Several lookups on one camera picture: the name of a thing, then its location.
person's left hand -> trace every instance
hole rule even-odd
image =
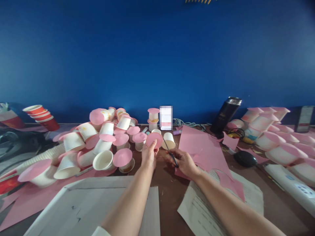
[[[142,148],[142,161],[141,166],[144,166],[146,168],[152,168],[155,169],[157,165],[157,153],[159,149],[154,149],[155,145],[157,144],[158,140],[155,139],[153,143],[148,147],[147,145],[144,145]]]

red paper cup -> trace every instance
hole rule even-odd
[[[50,112],[44,114],[44,115],[40,115],[40,116],[31,116],[33,119],[37,120],[37,121],[43,121],[43,120],[47,120],[49,118],[52,117],[52,115],[50,114]]]
[[[35,115],[35,114],[45,111],[45,109],[43,108],[42,105],[34,105],[34,106],[24,108],[23,111],[25,111],[27,114]]]
[[[43,121],[36,121],[36,122],[44,126],[49,131],[55,131],[60,128],[57,121],[54,119],[53,116],[49,119],[46,119]]]

paper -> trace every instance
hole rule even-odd
[[[242,197],[243,190],[241,185],[237,181],[234,181],[223,155],[220,143],[218,143],[217,139],[213,138],[208,133],[188,126],[183,126],[179,141],[179,149],[188,152],[193,158],[194,162],[199,163],[205,171],[217,169],[225,173],[231,179],[230,182],[225,182],[226,187],[233,189],[235,193],[244,200]],[[175,174],[188,179],[178,170],[175,171]]]
[[[261,164],[261,163],[264,163],[266,161],[269,161],[269,159],[261,157],[260,155],[257,155],[252,149],[243,149],[243,148],[240,148],[240,147],[237,147],[237,148],[242,150],[242,151],[246,151],[246,152],[249,152],[250,154],[252,154],[256,158],[258,164]]]
[[[240,139],[234,139],[228,136],[225,132],[224,134],[224,139],[223,139],[223,144],[227,145],[229,148],[231,148],[233,151],[235,151],[237,144],[239,143]]]
[[[243,184],[245,204],[263,215],[263,193],[259,187],[240,175],[232,171],[231,173],[237,181]],[[210,171],[208,175],[220,182],[215,171]],[[183,217],[195,235],[229,235],[211,204],[193,181],[190,182],[177,212]]]
[[[133,176],[90,178],[65,186],[24,236],[92,235]],[[139,231],[160,236],[158,188],[151,187]]]
[[[65,185],[90,177],[108,176],[116,171],[117,168],[111,171],[96,171],[91,170],[79,177],[71,177],[64,180],[57,180],[54,184],[47,188],[38,188],[37,186],[28,183],[20,190],[23,192],[15,200],[10,212],[0,226],[0,231],[26,219],[27,217],[43,210],[56,194]]]

person's right hand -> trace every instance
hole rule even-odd
[[[191,158],[188,152],[184,152],[180,149],[174,148],[170,152],[174,155],[179,169],[187,175],[189,178],[194,179],[200,175],[201,171],[195,165],[194,160]],[[170,155],[166,155],[164,158],[166,161],[172,163],[172,166],[175,166],[175,162]]]

phone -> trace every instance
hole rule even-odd
[[[299,122],[295,126],[295,132],[307,133],[310,128],[314,106],[303,106],[300,113]]]

